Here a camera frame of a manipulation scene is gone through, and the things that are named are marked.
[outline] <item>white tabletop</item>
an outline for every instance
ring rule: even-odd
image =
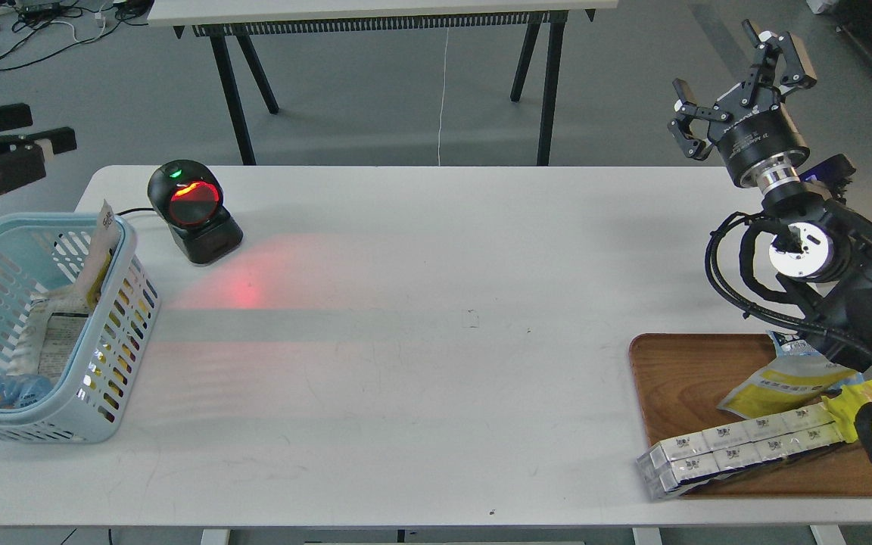
[[[617,0],[157,0],[155,25],[614,8]]]
[[[148,206],[153,170],[100,170],[79,210]],[[760,201],[723,169],[214,172],[243,245],[193,266],[128,216],[163,306],[122,425],[0,441],[0,525],[872,522],[641,486],[632,338],[764,331],[703,276],[709,231]]]

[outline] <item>grey floor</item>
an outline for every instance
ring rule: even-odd
[[[599,11],[593,23],[584,13],[571,14],[551,165],[692,166],[665,130],[675,100],[671,80],[688,79],[702,102],[740,80],[751,58],[738,26],[747,17],[805,40],[820,83],[789,97],[789,111],[813,149],[811,161],[844,152],[858,166],[850,204],[872,218],[872,71],[844,35],[834,31],[833,20],[812,14],[803,0],[621,0],[616,10]],[[15,40],[8,30],[11,20],[3,17],[3,22],[0,51]],[[81,39],[98,30],[87,18],[72,22]],[[509,102],[508,94],[522,41],[520,27],[257,38],[260,59],[283,107],[277,117],[266,113],[243,58],[234,54],[257,161],[532,165],[546,34],[544,30],[540,36],[519,104]],[[68,44],[70,28],[51,27],[1,66],[27,62]],[[73,127],[79,149],[49,163],[46,179],[0,197],[0,215],[72,210],[90,176],[106,165],[160,164],[179,157],[216,165],[239,163],[210,46],[189,33],[176,40],[167,28],[121,27],[103,41],[0,73],[0,104],[20,101],[32,107],[34,129]],[[716,156],[707,164],[721,163]],[[117,206],[115,195],[111,203]],[[702,206],[708,205],[709,196],[703,195]],[[72,530],[6,528],[0,530],[0,543],[58,544]],[[843,530],[849,543],[872,544],[872,527]],[[197,543],[198,535],[190,528],[117,528],[114,543]],[[67,543],[101,545],[106,538],[104,528],[81,528]],[[390,531],[256,530],[239,532],[236,542],[394,538]],[[663,538],[665,545],[813,543],[808,528],[796,527],[666,528]],[[623,529],[420,528],[407,535],[407,541],[470,539],[632,542]]]

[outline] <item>snack package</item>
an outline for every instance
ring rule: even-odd
[[[857,375],[830,362],[796,335],[767,332],[776,348],[776,358],[754,372],[720,403],[720,410],[742,418],[793,410],[840,382]]]
[[[0,408],[31,406],[48,396],[52,383],[40,375],[0,375]]]
[[[89,307],[72,285],[36,294],[6,375],[42,375],[54,384],[66,370]]]
[[[872,401],[872,380],[862,384],[844,385],[842,389],[843,392],[833,399],[823,397],[823,405],[833,414],[843,440],[852,443],[858,439],[854,421],[859,408]]]

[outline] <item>wooden tray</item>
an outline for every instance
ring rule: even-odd
[[[639,335],[629,350],[648,445],[740,421],[717,410],[731,389],[775,357],[766,335]],[[697,487],[698,497],[872,497],[872,466],[859,444],[775,470]]]

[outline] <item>red scanner light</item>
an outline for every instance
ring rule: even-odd
[[[167,209],[172,220],[183,227],[191,227],[210,220],[220,202],[221,194],[217,187],[198,179],[174,192]]]

